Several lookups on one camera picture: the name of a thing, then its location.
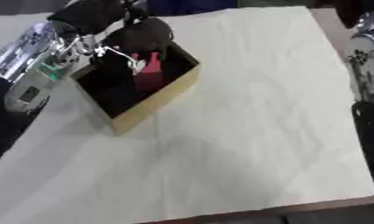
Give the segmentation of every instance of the metal robot arm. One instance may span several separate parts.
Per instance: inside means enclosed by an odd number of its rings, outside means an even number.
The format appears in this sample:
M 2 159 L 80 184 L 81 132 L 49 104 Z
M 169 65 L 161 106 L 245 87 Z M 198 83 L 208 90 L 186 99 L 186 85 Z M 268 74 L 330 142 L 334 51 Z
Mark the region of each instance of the metal robot arm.
M 357 28 L 346 62 L 356 101 L 356 131 L 374 179 L 374 0 L 336 0 L 335 7 L 347 28 Z
M 81 0 L 35 24 L 0 52 L 0 157 L 24 134 L 94 35 L 125 17 L 120 0 Z

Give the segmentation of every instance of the cardboard box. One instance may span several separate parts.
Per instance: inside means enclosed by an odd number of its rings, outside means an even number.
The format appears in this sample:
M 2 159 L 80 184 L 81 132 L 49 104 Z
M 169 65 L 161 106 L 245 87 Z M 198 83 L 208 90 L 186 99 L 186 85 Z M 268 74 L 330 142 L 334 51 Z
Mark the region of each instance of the cardboard box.
M 154 93 L 137 91 L 130 75 L 116 77 L 91 65 L 74 73 L 72 78 L 98 115 L 106 119 L 116 135 L 122 135 L 191 87 L 197 80 L 200 63 L 172 43 L 162 69 L 164 86 Z

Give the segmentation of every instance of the table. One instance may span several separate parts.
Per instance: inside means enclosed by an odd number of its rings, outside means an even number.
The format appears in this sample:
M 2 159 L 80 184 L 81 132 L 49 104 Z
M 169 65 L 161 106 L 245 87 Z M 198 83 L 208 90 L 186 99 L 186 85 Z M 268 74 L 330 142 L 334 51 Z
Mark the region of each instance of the table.
M 0 46 L 45 17 L 0 17 Z M 374 195 L 348 72 L 306 8 L 165 21 L 201 61 L 198 83 L 121 137 L 72 81 L 61 85 L 0 161 L 0 224 L 160 221 Z

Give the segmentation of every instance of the table surface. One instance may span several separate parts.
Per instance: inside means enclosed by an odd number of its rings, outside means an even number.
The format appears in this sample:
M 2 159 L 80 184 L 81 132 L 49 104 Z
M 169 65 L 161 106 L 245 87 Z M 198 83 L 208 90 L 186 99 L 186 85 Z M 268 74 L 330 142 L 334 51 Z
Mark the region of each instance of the table surface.
M 0 46 L 45 17 L 0 17 Z M 307 9 L 166 21 L 202 63 L 197 84 L 116 137 L 65 82 L 0 161 L 0 223 L 159 221 L 374 195 L 348 72 Z

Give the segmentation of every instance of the black cloth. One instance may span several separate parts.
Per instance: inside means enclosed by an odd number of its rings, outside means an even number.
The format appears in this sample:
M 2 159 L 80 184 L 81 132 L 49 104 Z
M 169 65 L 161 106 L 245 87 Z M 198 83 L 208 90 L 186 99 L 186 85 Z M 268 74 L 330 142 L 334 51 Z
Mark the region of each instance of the black cloth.
M 79 34 L 98 34 L 125 17 L 124 5 L 118 0 L 84 0 L 57 11 L 48 20 L 72 25 Z
M 363 154 L 374 179 L 374 103 L 355 103 L 353 116 Z

